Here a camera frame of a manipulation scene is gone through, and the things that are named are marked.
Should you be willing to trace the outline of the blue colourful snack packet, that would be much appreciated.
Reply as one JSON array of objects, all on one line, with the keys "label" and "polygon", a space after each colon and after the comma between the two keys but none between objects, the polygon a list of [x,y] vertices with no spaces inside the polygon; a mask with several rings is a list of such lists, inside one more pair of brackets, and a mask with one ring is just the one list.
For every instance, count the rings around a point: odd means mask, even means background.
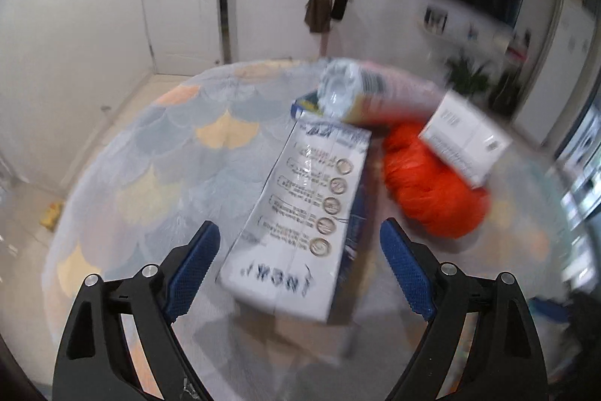
[{"label": "blue colourful snack packet", "polygon": [[293,120],[323,119],[323,111],[319,107],[318,92],[308,92],[306,95],[295,99],[290,107],[290,116]]}]

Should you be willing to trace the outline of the black guitar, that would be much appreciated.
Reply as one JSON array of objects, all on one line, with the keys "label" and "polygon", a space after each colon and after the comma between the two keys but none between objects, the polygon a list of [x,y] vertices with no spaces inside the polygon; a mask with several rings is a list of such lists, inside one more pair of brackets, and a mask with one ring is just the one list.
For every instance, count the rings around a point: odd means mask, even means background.
[{"label": "black guitar", "polygon": [[518,106],[521,85],[518,71],[505,71],[489,95],[489,109],[500,116],[510,117]]}]

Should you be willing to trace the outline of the brown hanging bag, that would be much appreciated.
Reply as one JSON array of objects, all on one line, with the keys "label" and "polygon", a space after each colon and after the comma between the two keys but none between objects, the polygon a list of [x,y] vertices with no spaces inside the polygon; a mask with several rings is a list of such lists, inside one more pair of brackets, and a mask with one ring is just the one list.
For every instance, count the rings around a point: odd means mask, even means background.
[{"label": "brown hanging bag", "polygon": [[304,22],[313,35],[329,29],[331,0],[308,0]]}]

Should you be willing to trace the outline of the white refrigerator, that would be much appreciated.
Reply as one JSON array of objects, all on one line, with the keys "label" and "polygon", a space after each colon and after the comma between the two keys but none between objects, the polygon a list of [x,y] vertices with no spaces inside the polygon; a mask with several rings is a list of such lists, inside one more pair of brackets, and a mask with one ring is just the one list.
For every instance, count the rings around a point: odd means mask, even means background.
[{"label": "white refrigerator", "polygon": [[568,103],[588,59],[595,16],[575,0],[561,0],[533,82],[512,118],[512,126],[531,144],[544,144]]}]

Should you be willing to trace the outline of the orange plastic bag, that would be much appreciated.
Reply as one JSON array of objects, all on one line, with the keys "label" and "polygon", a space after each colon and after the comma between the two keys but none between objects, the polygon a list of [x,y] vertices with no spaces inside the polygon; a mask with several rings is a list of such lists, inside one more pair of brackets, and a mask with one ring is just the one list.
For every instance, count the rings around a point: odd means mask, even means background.
[{"label": "orange plastic bag", "polygon": [[419,135],[424,124],[402,121],[383,141],[383,179],[408,220],[430,235],[458,239],[476,230],[490,210],[485,188],[472,189]]}]

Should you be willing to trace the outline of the green potted plant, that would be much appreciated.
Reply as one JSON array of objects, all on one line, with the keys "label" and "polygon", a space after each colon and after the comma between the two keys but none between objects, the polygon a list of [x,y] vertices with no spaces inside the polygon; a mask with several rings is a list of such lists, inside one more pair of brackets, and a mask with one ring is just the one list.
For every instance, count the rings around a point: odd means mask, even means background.
[{"label": "green potted plant", "polygon": [[490,87],[490,61],[477,64],[475,59],[464,51],[448,57],[444,65],[447,69],[446,86],[465,99],[485,94]]}]

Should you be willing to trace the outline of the yellow item on floor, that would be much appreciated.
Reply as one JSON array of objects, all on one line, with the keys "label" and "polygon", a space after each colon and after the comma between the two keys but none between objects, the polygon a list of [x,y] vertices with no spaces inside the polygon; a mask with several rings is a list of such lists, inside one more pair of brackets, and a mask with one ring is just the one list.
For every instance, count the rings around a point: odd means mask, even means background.
[{"label": "yellow item on floor", "polygon": [[48,231],[54,232],[61,218],[63,209],[64,203],[62,200],[54,201],[54,203],[49,204],[40,218],[40,225]]}]

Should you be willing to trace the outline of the framed butterfly picture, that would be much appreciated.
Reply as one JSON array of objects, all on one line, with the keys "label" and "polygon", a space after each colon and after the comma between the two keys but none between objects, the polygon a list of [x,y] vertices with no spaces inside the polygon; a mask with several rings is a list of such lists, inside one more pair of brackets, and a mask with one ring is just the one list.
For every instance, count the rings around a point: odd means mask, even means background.
[{"label": "framed butterfly picture", "polygon": [[448,12],[438,7],[428,6],[424,16],[424,29],[429,33],[442,36],[445,32]]}]

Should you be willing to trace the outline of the pink labelled plastic bottle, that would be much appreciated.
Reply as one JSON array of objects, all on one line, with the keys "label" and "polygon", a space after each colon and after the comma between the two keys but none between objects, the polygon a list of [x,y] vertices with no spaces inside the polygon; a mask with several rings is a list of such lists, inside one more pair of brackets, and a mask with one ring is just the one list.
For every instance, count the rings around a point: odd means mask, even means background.
[{"label": "pink labelled plastic bottle", "polygon": [[444,95],[436,83],[408,71],[347,58],[327,63],[317,89],[325,117],[366,126],[427,120]]}]

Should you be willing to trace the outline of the dark blue white milk carton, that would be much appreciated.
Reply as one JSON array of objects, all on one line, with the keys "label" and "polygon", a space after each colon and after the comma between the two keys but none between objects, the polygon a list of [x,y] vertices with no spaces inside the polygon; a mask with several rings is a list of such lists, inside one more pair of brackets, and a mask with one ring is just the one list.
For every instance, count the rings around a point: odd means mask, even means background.
[{"label": "dark blue white milk carton", "polygon": [[304,115],[295,121],[218,281],[272,315],[326,322],[366,222],[370,131]]}]

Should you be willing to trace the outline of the pastel scallop pattern tablecloth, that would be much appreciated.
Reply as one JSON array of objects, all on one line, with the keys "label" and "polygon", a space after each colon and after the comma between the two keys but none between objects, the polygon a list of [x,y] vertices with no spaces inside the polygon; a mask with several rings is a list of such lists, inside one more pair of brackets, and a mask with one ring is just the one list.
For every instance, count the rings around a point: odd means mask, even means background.
[{"label": "pastel scallop pattern tablecloth", "polygon": [[[47,323],[59,339],[83,279],[133,276],[185,244],[203,222],[228,248],[257,201],[292,127],[294,99],[321,63],[266,61],[213,68],[147,106],[100,152],[67,200],[42,275]],[[382,181],[383,135],[366,165],[369,224],[328,325],[275,318],[236,302],[208,276],[175,333],[218,400],[382,400],[425,328],[378,240],[398,217]],[[558,172],[516,141],[490,178],[492,209],[458,240],[429,238],[465,273],[515,274],[525,296],[594,291],[599,262]]]}]

